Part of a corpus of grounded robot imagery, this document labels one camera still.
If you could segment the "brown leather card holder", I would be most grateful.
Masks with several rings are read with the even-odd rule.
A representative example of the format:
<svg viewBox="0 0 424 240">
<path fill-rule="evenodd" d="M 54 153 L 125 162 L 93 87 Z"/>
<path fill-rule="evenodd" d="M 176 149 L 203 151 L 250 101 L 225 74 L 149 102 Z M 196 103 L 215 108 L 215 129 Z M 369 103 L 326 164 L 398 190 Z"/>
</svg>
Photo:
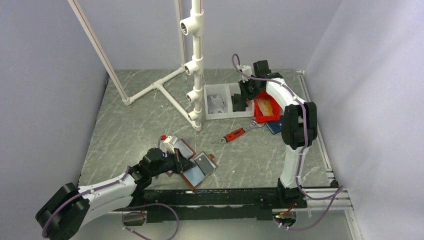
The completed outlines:
<svg viewBox="0 0 424 240">
<path fill-rule="evenodd" d="M 194 167 L 185 170 L 180 174 L 180 177 L 189 189 L 194 191 L 218 168 L 218 165 L 214 162 L 214 156 L 204 151 L 190 159 L 190 161 L 194 163 Z"/>
</svg>

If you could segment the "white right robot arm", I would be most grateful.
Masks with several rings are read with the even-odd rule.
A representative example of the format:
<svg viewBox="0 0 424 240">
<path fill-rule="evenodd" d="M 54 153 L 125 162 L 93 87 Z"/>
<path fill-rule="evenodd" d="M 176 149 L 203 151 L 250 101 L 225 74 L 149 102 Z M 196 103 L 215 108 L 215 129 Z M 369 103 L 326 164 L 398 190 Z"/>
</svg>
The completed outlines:
<svg viewBox="0 0 424 240">
<path fill-rule="evenodd" d="M 240 65 L 233 67 L 241 74 L 238 82 L 241 96 L 250 101 L 265 92 L 283 110 L 281 138 L 286 146 L 280 187 L 275 194 L 276 203 L 287 208 L 295 201 L 300 189 L 303 158 L 318 136 L 317 106 L 299 97 L 278 72 L 269 69 L 268 62 L 261 60 L 253 65 L 254 73 L 246 73 Z"/>
</svg>

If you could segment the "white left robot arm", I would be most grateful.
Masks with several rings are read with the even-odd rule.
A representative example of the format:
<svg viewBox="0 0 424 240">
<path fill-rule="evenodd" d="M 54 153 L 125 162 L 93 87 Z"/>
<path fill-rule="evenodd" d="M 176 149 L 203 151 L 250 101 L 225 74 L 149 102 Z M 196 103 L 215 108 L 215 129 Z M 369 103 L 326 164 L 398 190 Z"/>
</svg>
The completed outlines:
<svg viewBox="0 0 424 240">
<path fill-rule="evenodd" d="M 49 240 L 69 240 L 88 222 L 113 210 L 139 209 L 144 189 L 163 173 L 182 174 L 196 167 L 178 148 L 162 151 L 154 147 L 119 176 L 86 186 L 64 184 L 36 213 L 41 235 Z"/>
</svg>

